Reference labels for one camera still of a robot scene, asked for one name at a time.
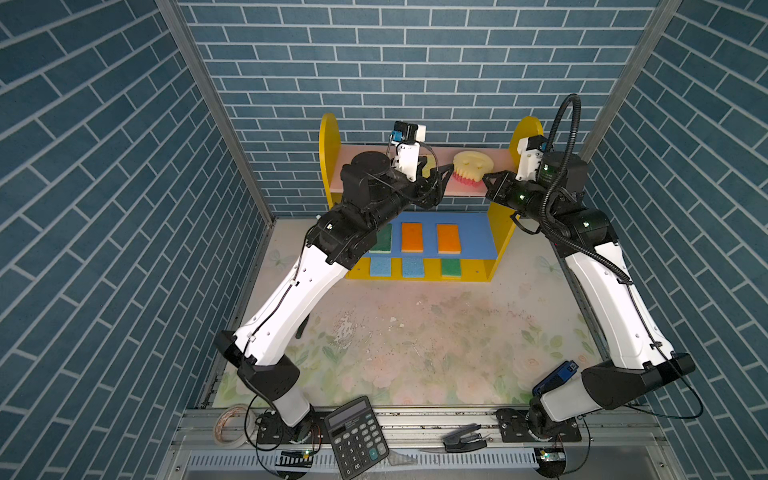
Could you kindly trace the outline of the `pale yellow sponge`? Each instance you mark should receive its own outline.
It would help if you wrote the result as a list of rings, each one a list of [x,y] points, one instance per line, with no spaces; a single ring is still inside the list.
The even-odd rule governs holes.
[[[440,255],[459,255],[462,252],[459,226],[457,224],[438,224],[437,251]]]

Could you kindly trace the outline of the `dark green scrub sponge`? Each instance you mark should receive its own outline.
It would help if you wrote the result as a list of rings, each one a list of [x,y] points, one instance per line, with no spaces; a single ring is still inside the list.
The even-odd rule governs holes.
[[[376,234],[376,242],[370,249],[371,254],[389,254],[392,250],[393,226],[387,224]]]

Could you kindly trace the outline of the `bright green sponge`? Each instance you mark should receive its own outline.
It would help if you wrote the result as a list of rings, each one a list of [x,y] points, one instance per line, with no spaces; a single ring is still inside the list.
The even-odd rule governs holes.
[[[442,259],[441,276],[443,278],[460,278],[462,276],[461,260]]]

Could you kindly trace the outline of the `orange sponge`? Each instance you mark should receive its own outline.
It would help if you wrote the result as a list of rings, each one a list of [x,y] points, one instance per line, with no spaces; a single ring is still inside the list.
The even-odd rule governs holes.
[[[403,253],[423,253],[424,238],[421,223],[401,224],[401,251]]]

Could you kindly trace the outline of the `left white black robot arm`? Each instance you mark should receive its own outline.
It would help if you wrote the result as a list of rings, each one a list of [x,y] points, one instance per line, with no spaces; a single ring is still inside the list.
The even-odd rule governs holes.
[[[273,294],[236,330],[222,330],[214,344],[241,382],[265,400],[284,426],[303,430],[312,412],[298,386],[299,368],[286,348],[313,308],[377,242],[377,234],[411,206],[431,209],[444,197],[454,167],[435,166],[429,176],[417,157],[409,178],[383,152],[364,151],[343,166],[341,200],[308,229],[302,249]]]

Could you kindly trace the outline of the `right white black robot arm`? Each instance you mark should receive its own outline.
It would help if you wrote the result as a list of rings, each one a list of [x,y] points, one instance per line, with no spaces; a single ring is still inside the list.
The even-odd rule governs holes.
[[[537,222],[607,342],[606,360],[531,400],[525,425],[543,441],[579,415],[627,406],[695,370],[691,355],[675,349],[645,306],[608,216],[582,204],[586,168],[574,156],[525,148],[516,172],[483,178],[488,198],[511,208],[513,220]]]

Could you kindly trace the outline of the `yellow pink blue shelf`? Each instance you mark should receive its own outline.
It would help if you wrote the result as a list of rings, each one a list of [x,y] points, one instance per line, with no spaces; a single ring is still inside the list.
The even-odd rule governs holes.
[[[512,134],[509,147],[505,149],[480,148],[469,150],[459,147],[436,147],[437,160],[443,165],[453,160],[462,151],[480,151],[489,155],[495,164],[494,171],[516,170],[519,162],[518,142],[537,134],[543,135],[541,122],[535,117],[524,117]],[[319,132],[319,159],[321,174],[327,201],[333,206],[341,201],[342,166],[349,164],[353,157],[365,151],[384,152],[384,146],[342,144],[341,133],[336,117],[326,113],[322,118]],[[445,200],[483,200],[486,187],[466,187],[459,185],[452,178],[447,185]],[[404,211],[389,224],[393,226],[392,250],[389,254],[366,253],[352,268],[346,278],[350,280],[407,280],[407,281],[449,281],[449,282],[488,282],[501,263],[504,252],[516,230],[510,215],[513,211],[505,206],[491,204],[487,211]],[[401,251],[401,224],[421,223],[423,225],[424,252],[403,253]],[[462,252],[459,255],[440,255],[437,251],[438,224],[457,224],[459,226]],[[392,259],[390,278],[371,277],[369,275],[372,257]],[[402,259],[407,257],[422,258],[425,264],[424,278],[403,278]],[[460,259],[462,276],[443,278],[441,276],[442,259]]]

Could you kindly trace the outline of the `black binder clip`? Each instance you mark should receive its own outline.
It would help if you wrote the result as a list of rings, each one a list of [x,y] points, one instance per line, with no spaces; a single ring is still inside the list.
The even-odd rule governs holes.
[[[442,438],[444,449],[447,453],[470,453],[484,449],[488,446],[486,438],[480,432],[481,426],[477,423],[468,424],[454,430]]]

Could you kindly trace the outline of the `black desk calculator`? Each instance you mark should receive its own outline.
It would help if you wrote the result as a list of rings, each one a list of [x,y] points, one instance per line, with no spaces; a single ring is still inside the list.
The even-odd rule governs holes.
[[[355,479],[389,456],[388,444],[367,396],[330,412],[324,423],[342,479]]]

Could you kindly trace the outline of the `green handled pliers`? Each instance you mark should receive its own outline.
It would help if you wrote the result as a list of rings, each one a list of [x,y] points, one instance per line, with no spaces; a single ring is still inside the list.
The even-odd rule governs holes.
[[[295,336],[294,336],[295,339],[301,339],[302,338],[302,335],[303,335],[304,330],[305,330],[305,328],[306,328],[306,326],[307,326],[307,324],[309,322],[309,319],[310,319],[310,316],[307,316],[303,320],[303,322],[299,325],[298,329],[295,332]]]

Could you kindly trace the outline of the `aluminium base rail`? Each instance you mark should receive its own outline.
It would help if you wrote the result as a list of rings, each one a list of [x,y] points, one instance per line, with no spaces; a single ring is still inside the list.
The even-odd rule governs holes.
[[[161,464],[161,479],[266,479],[279,453],[258,455],[245,444],[218,446],[213,427],[219,409],[187,410]],[[390,454],[368,478],[537,478],[535,443],[506,443],[492,407],[379,408],[377,418]],[[488,446],[447,453],[442,438],[477,423]],[[667,436],[651,416],[632,410],[601,412],[580,421],[582,439],[565,444],[570,479],[681,479],[684,472]]]

